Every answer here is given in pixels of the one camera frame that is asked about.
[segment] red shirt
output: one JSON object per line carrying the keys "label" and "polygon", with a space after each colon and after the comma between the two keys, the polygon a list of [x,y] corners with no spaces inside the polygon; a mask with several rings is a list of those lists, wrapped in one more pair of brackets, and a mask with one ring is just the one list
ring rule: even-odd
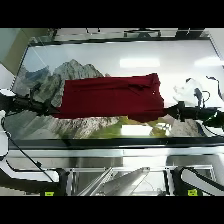
{"label": "red shirt", "polygon": [[163,98],[159,78],[146,76],[104,77],[66,80],[60,114],[54,117],[76,119],[85,117],[128,118],[148,122],[163,117]]}

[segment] black frame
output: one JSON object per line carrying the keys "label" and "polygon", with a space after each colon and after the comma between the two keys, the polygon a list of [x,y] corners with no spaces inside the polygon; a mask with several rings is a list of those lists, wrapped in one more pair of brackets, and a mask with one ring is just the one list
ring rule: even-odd
{"label": "black frame", "polygon": [[[191,39],[178,39],[176,37],[151,37],[151,38],[112,38],[112,39],[90,39],[90,40],[68,40],[29,43],[21,65],[29,47],[62,45],[62,44],[83,44],[83,43],[107,43],[107,42],[135,42],[135,41],[190,41]],[[199,37],[193,40],[210,40],[209,37]],[[114,148],[183,148],[183,147],[211,147],[224,145],[222,137],[171,137],[171,138],[114,138],[114,139],[38,139],[38,140],[15,140],[16,144],[23,150],[84,150],[84,149],[114,149]],[[17,148],[9,143],[9,149]]]}

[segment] yellow label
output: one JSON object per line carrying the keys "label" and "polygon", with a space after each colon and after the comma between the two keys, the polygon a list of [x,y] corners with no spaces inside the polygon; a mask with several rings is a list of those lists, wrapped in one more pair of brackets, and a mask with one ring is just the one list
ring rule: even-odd
{"label": "yellow label", "polygon": [[54,196],[54,192],[45,192],[45,196]]}
{"label": "yellow label", "polygon": [[188,196],[198,196],[196,189],[188,190]]}

